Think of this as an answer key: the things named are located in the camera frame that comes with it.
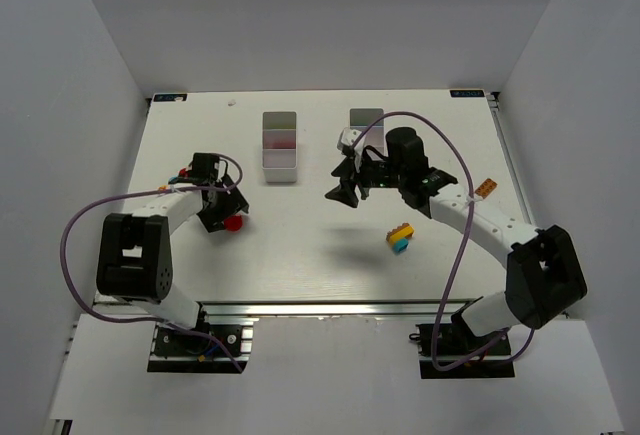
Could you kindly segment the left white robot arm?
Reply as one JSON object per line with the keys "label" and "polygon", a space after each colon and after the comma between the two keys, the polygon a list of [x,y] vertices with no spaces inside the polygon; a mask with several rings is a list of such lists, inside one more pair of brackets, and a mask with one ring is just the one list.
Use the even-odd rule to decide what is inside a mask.
{"label": "left white robot arm", "polygon": [[206,232],[233,231],[249,203],[228,168],[235,160],[196,152],[191,163],[144,206],[112,213],[104,222],[97,290],[145,310],[164,323],[193,330],[202,306],[173,281],[171,236],[197,218]]}

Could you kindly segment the red rectangular lego brick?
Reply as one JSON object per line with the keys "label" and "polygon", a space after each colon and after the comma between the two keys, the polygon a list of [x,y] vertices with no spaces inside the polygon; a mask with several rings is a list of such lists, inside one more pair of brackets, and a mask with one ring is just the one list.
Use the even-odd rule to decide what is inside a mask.
{"label": "red rectangular lego brick", "polygon": [[291,138],[274,138],[266,140],[264,148],[268,150],[295,150],[296,140]]}

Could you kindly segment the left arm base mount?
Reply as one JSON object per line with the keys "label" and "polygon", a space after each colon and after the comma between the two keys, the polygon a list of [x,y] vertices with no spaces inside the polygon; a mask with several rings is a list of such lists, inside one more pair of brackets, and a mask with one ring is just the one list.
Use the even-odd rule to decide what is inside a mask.
{"label": "left arm base mount", "polygon": [[255,318],[203,312],[193,331],[194,336],[170,328],[154,327],[147,361],[149,373],[162,374],[233,374],[246,368],[252,349]]}

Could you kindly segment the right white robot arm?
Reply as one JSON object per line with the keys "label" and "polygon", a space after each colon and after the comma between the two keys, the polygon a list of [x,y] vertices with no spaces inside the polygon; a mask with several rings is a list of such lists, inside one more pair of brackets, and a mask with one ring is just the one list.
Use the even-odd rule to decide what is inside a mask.
{"label": "right white robot arm", "polygon": [[454,176],[430,166],[422,139],[410,127],[389,131],[386,143],[381,156],[365,147],[362,132],[344,129],[337,143],[344,159],[332,173],[339,183],[326,197],[355,208],[372,189],[395,189],[409,207],[468,237],[501,264],[504,290],[452,316],[450,333],[458,341],[474,345],[515,325],[540,329],[586,296],[566,230],[518,222],[481,196],[469,195]]}

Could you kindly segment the small red curved lego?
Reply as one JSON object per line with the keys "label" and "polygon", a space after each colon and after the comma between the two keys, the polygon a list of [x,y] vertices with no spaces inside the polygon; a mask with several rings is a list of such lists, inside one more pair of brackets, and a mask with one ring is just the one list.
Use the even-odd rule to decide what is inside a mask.
{"label": "small red curved lego", "polygon": [[223,221],[223,226],[226,231],[237,232],[243,228],[244,221],[241,215],[233,215]]}

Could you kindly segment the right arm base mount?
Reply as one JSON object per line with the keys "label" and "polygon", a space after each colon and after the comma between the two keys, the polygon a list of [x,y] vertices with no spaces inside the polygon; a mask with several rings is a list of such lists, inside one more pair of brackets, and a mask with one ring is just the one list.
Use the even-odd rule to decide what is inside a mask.
{"label": "right arm base mount", "polygon": [[437,361],[442,366],[483,348],[474,357],[451,370],[439,371],[432,362],[431,340],[434,323],[417,324],[409,334],[419,354],[420,376],[423,380],[508,379],[515,377],[511,345],[506,333],[491,332],[482,337],[467,334],[458,324],[443,318],[436,337]]}

